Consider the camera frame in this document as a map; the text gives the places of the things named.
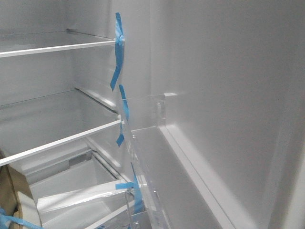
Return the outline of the upper glass fridge shelf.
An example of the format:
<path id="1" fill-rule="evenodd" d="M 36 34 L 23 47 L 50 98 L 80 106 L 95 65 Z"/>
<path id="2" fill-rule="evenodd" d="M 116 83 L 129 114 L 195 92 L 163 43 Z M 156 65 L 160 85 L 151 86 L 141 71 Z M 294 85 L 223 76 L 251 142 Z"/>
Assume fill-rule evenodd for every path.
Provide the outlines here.
<path id="1" fill-rule="evenodd" d="M 115 40 L 71 30 L 2 35 L 1 58 L 114 45 Z"/>

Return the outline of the clear crisper drawer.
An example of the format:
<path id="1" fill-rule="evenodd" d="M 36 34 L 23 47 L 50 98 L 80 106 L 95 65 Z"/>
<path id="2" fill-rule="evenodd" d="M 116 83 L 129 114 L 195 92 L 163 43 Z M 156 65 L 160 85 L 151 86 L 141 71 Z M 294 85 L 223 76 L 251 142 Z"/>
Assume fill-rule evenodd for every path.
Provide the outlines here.
<path id="1" fill-rule="evenodd" d="M 115 185 L 132 180 L 131 162 L 115 168 L 94 152 L 45 162 L 26 175 L 44 229 L 84 229 L 125 203 Z"/>

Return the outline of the glass fridge shelf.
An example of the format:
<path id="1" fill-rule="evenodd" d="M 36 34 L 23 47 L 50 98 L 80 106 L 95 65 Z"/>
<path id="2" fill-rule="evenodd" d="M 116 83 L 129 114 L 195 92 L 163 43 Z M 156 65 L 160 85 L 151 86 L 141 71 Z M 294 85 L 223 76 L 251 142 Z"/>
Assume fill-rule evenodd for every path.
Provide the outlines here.
<path id="1" fill-rule="evenodd" d="M 80 90 L 0 107 L 0 164 L 7 165 L 120 123 L 117 112 Z"/>
<path id="2" fill-rule="evenodd" d="M 1 58 L 114 45 L 115 40 L 71 30 L 2 35 Z"/>

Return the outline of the white fridge interior body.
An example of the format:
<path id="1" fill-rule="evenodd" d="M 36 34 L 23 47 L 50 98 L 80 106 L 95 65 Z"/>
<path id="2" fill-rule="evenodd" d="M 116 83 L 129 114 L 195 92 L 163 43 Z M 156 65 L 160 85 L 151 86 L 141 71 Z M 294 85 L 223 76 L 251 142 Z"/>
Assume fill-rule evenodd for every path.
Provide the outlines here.
<path id="1" fill-rule="evenodd" d="M 119 85 L 134 95 L 149 91 L 146 78 L 148 31 L 147 0 L 3 0 L 0 36 L 71 30 L 115 40 L 115 13 L 119 12 L 125 37 L 121 74 L 114 91 L 110 82 L 116 67 L 115 44 L 57 52 L 0 57 L 0 106 L 71 90 L 80 90 L 117 112 L 120 123 Z M 57 162 L 94 152 L 115 168 L 123 157 L 132 163 L 129 144 L 118 147 L 120 123 L 95 134 L 46 150 L 9 165 L 26 175 L 45 162 Z M 134 214 L 134 191 L 123 189 L 125 203 L 86 229 L 149 229 L 146 208 Z"/>

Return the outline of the upper blue tape strip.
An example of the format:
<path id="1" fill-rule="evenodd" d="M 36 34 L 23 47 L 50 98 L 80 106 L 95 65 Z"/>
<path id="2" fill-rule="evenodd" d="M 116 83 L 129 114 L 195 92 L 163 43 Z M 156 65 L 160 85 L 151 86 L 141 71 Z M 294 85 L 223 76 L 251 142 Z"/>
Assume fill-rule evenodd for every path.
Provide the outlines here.
<path id="1" fill-rule="evenodd" d="M 115 13 L 116 22 L 115 22 L 115 58 L 116 58 L 116 67 L 110 82 L 110 87 L 114 91 L 119 76 L 121 74 L 123 59 L 124 59 L 124 32 L 122 27 L 122 19 L 119 12 Z"/>

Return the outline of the lower glass fridge shelf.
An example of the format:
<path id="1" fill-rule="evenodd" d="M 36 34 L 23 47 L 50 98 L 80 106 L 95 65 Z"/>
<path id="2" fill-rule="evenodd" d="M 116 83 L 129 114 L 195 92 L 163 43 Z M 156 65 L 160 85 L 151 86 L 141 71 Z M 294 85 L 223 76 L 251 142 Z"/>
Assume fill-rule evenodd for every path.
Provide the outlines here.
<path id="1" fill-rule="evenodd" d="M 120 123 L 117 112 L 80 90 L 0 107 L 0 164 L 7 165 Z"/>

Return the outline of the clear door bin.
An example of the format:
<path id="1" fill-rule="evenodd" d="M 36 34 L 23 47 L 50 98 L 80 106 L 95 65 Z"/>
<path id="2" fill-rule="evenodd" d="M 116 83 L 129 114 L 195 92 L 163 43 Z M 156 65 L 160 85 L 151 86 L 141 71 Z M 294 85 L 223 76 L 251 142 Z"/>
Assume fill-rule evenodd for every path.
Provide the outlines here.
<path id="1" fill-rule="evenodd" d="M 162 96 L 126 99 L 128 121 L 120 101 L 123 134 L 152 227 L 184 229 L 187 187 L 183 168 L 161 130 L 165 126 L 165 99 Z"/>

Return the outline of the brown cardboard piece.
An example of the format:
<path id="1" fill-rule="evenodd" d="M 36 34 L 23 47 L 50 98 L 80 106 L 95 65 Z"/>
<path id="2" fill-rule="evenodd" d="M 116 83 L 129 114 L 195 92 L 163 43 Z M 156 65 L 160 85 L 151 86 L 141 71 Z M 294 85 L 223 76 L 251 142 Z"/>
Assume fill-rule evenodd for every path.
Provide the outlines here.
<path id="1" fill-rule="evenodd" d="M 0 207 L 5 215 L 30 223 L 30 229 L 42 228 L 26 177 L 9 164 L 0 167 Z"/>

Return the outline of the lower blue tape strip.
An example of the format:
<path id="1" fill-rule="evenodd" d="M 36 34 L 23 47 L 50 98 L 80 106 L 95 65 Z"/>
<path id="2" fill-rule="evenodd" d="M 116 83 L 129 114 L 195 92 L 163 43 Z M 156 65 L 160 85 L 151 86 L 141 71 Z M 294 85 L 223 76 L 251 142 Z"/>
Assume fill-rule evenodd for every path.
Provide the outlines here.
<path id="1" fill-rule="evenodd" d="M 132 171 L 133 171 L 133 182 L 127 183 L 117 183 L 115 184 L 115 189 L 133 189 L 134 191 L 134 214 L 138 214 L 143 211 L 144 203 L 142 198 L 142 193 L 140 189 L 140 185 L 135 173 L 135 169 L 133 164 L 131 163 Z"/>

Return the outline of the bottom left blue tape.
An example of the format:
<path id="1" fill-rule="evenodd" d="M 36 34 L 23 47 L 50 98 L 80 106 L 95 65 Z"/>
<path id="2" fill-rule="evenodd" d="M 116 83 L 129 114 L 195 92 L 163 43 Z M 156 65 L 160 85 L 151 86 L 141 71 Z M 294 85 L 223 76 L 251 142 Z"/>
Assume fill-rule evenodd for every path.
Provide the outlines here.
<path id="1" fill-rule="evenodd" d="M 8 229 L 11 223 L 16 223 L 29 229 L 43 229 L 43 227 L 32 224 L 24 219 L 8 216 L 6 211 L 3 208 L 0 208 L 0 228 Z"/>

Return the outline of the grey fridge door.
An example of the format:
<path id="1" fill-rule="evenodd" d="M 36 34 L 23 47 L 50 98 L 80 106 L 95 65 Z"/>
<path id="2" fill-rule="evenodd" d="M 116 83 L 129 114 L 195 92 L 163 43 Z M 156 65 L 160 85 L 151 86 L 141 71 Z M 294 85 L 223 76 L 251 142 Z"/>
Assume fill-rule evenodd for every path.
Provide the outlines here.
<path id="1" fill-rule="evenodd" d="M 186 229 L 304 228 L 304 1 L 149 0 L 147 18 Z"/>

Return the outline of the middle blue tape strip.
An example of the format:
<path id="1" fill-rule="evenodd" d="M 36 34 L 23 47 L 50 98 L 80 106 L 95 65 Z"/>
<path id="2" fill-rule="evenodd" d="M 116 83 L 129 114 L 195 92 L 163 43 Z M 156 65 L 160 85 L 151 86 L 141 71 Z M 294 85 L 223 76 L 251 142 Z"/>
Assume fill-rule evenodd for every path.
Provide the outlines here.
<path id="1" fill-rule="evenodd" d="M 125 90 L 124 90 L 124 86 L 122 84 L 119 85 L 119 89 L 120 89 L 120 93 L 121 93 L 121 97 L 122 97 L 122 107 L 123 107 L 123 111 L 125 113 L 125 117 L 127 119 L 127 121 L 129 120 L 130 117 L 130 111 L 129 111 L 129 107 L 128 107 L 128 103 L 127 103 L 127 99 L 126 99 L 126 94 L 125 94 Z M 122 122 L 120 123 L 120 135 L 116 141 L 118 147 L 120 147 L 122 145 L 124 141 L 124 135 L 123 135 L 123 129 L 122 129 Z"/>

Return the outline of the blue tape strip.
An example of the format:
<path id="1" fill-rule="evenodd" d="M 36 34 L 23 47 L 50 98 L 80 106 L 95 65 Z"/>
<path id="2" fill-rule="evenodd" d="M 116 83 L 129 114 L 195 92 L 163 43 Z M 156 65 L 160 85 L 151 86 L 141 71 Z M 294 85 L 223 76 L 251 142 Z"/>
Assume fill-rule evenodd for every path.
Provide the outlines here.
<path id="1" fill-rule="evenodd" d="M 114 91 L 119 76 L 121 74 L 123 59 L 124 59 L 124 32 L 122 27 L 122 19 L 119 12 L 115 13 L 116 22 L 115 22 L 115 58 L 116 58 L 116 67 L 110 82 L 110 87 Z"/>
<path id="2" fill-rule="evenodd" d="M 127 183 L 117 183 L 115 184 L 115 189 L 133 189 L 134 191 L 134 214 L 138 214 L 143 211 L 144 203 L 142 198 L 142 193 L 140 189 L 140 185 L 135 173 L 135 169 L 133 164 L 131 163 L 132 171 L 133 171 L 133 182 Z"/>
<path id="3" fill-rule="evenodd" d="M 122 84 L 119 85 L 119 89 L 120 89 L 120 93 L 121 93 L 121 97 L 122 97 L 122 107 L 123 107 L 123 111 L 125 113 L 125 117 L 127 119 L 127 121 L 129 120 L 130 117 L 130 111 L 129 111 L 129 107 L 128 107 L 128 103 L 127 103 L 127 99 L 126 99 L 126 94 L 125 94 L 125 90 L 124 90 L 124 86 Z M 116 141 L 118 147 L 120 147 L 122 145 L 124 141 L 124 135 L 123 135 L 123 129 L 122 129 L 122 122 L 120 123 L 120 135 Z"/>

